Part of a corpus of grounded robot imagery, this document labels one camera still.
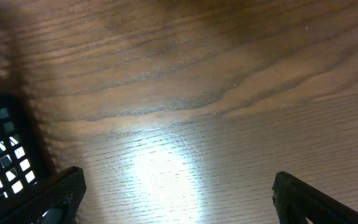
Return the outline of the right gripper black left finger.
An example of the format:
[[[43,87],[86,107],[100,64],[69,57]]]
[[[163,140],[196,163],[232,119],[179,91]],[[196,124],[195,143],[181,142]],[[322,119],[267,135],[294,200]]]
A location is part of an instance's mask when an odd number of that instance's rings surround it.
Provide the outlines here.
[[[69,167],[0,205],[0,223],[73,223],[86,193],[83,169]]]

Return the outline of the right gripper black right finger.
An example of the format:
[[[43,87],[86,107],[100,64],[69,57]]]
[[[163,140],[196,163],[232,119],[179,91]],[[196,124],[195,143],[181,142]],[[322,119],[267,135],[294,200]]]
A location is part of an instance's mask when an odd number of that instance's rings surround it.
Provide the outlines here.
[[[358,212],[287,172],[276,173],[273,205],[280,224],[358,224]]]

